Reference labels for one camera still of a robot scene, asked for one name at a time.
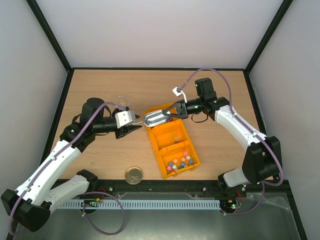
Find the yellow lollipop bin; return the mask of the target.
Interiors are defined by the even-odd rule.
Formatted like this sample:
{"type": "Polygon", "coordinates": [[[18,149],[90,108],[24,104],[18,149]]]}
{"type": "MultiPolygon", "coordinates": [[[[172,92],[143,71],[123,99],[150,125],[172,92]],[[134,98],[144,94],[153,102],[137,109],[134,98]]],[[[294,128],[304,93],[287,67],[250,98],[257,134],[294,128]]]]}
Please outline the yellow lollipop bin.
{"type": "Polygon", "coordinates": [[[143,115],[144,125],[148,128],[154,128],[162,124],[179,120],[176,117],[169,117],[162,114],[162,110],[169,108],[173,104],[173,102],[170,102],[149,108],[143,115]]]}

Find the metal scoop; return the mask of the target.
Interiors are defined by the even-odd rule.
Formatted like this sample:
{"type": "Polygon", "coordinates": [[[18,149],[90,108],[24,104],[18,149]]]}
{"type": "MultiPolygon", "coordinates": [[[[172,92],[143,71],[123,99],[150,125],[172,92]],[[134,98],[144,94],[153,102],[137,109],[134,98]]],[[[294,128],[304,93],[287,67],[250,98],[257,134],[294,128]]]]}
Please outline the metal scoop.
{"type": "Polygon", "coordinates": [[[144,124],[147,127],[155,127],[164,123],[169,122],[170,120],[165,120],[165,116],[162,114],[163,109],[155,110],[148,112],[141,121],[135,121],[131,125],[140,125],[144,124]]]}

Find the yellow star candy bin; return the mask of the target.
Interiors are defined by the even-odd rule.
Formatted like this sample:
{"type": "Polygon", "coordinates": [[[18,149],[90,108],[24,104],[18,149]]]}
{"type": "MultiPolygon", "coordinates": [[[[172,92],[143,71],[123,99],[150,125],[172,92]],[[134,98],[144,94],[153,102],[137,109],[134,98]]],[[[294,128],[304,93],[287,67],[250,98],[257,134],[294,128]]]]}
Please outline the yellow star candy bin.
{"type": "Polygon", "coordinates": [[[164,147],[155,156],[163,179],[175,177],[185,171],[193,171],[201,165],[196,150],[190,141],[164,147]]]}

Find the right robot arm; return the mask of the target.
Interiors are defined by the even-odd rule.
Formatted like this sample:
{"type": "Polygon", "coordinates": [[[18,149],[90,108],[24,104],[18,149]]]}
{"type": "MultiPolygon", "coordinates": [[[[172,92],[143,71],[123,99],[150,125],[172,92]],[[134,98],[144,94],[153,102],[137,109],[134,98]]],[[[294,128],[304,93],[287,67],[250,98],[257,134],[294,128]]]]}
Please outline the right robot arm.
{"type": "Polygon", "coordinates": [[[229,196],[236,187],[246,184],[280,186],[284,173],[279,139],[268,137],[251,126],[236,112],[230,99],[217,97],[210,78],[196,80],[195,87],[196,99],[179,100],[161,113],[167,118],[186,119],[189,115],[203,112],[228,130],[243,147],[245,155],[242,166],[218,176],[220,194],[229,196]]]}

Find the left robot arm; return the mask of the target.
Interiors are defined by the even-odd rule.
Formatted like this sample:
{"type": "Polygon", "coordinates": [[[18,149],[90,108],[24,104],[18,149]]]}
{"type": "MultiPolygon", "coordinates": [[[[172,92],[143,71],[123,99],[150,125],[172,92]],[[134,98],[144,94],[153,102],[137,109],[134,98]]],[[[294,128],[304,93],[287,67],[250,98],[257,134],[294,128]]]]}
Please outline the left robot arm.
{"type": "Polygon", "coordinates": [[[36,171],[15,190],[7,189],[1,195],[10,220],[36,232],[61,205],[84,193],[93,194],[98,177],[86,169],[57,187],[53,185],[96,136],[114,133],[116,139],[123,138],[141,128],[135,124],[138,119],[139,115],[127,106],[89,98],[36,171]]]}

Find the clear glass jar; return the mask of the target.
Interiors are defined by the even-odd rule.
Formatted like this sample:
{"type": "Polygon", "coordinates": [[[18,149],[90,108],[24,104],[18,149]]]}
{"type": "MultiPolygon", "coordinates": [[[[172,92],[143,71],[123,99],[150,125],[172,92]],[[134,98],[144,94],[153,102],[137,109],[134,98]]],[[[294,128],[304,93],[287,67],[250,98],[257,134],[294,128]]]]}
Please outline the clear glass jar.
{"type": "Polygon", "coordinates": [[[129,107],[130,100],[125,95],[119,95],[117,98],[117,104],[123,108],[129,107]]]}

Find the gold jar lid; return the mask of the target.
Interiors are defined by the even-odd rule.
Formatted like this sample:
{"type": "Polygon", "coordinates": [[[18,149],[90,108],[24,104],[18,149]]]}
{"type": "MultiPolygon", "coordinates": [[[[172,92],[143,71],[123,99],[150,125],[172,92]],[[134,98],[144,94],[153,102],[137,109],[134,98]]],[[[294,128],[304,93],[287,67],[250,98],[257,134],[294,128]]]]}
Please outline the gold jar lid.
{"type": "Polygon", "coordinates": [[[137,185],[143,179],[143,171],[140,167],[129,167],[124,174],[125,181],[130,185],[137,185]]]}

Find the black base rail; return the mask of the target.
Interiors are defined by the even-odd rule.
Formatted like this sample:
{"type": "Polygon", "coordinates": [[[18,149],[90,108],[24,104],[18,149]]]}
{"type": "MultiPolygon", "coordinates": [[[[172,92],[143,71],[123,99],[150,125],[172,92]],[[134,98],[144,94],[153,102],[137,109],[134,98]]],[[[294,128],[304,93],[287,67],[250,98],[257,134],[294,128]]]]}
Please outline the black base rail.
{"type": "Polygon", "coordinates": [[[138,184],[129,184],[125,180],[99,179],[87,191],[106,192],[117,198],[126,193],[186,193],[196,198],[226,199],[260,193],[262,185],[240,185],[222,194],[217,180],[142,180],[138,184]]]}

